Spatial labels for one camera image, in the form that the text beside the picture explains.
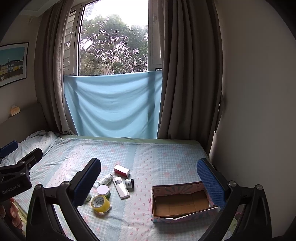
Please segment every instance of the gray curtain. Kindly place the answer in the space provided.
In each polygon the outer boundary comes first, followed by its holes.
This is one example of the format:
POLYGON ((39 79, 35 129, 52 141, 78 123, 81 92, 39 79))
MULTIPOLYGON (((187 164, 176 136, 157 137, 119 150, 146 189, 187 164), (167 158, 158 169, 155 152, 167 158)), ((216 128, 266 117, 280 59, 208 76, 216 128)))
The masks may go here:
POLYGON ((222 48, 213 1, 158 0, 163 86, 158 138, 213 140, 222 84, 222 48))
POLYGON ((50 129, 62 134, 76 133, 72 119, 66 113, 63 83, 64 42, 73 1, 62 0, 43 14, 35 49, 37 100, 50 129))

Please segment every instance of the human hand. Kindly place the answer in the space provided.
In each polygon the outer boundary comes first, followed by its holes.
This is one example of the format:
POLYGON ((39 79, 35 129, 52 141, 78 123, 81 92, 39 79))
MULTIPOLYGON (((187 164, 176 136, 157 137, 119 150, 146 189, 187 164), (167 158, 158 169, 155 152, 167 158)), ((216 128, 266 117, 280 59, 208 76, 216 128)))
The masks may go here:
POLYGON ((3 206, 0 206, 0 216, 1 216, 2 218, 5 217, 5 209, 4 209, 3 206))
POLYGON ((11 222, 15 227, 22 229, 22 221, 20 219, 20 216, 18 214, 18 209, 15 206, 14 202, 15 202, 14 198, 10 198, 10 203, 11 203, 10 214, 12 217, 11 222))

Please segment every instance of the white lid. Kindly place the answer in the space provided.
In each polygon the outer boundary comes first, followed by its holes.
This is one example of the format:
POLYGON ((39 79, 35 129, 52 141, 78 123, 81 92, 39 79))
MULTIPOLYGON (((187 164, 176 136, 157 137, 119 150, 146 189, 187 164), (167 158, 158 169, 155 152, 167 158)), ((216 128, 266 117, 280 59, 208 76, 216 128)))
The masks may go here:
POLYGON ((99 195, 107 195, 109 192, 109 187, 106 185, 100 185, 98 186, 97 191, 99 195))

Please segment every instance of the yellow tape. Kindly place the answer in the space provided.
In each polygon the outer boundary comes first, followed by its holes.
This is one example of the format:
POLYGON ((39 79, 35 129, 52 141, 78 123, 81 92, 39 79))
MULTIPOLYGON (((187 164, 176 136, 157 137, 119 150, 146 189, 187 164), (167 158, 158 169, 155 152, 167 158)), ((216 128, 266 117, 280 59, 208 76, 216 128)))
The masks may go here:
POLYGON ((107 212, 110 208, 110 202, 109 200, 103 196, 103 195, 98 195, 95 196, 92 201, 91 201, 91 206, 93 209, 95 209, 99 213, 104 213, 107 212))

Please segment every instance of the small box on headboard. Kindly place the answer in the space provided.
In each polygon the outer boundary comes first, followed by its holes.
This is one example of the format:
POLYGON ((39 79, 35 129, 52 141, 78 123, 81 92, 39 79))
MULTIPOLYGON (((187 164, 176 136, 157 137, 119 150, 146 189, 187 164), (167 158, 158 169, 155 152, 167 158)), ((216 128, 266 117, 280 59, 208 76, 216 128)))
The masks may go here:
POLYGON ((16 115, 17 113, 20 113, 20 108, 17 107, 17 106, 12 106, 11 107, 11 110, 10 110, 10 116, 14 116, 16 115))

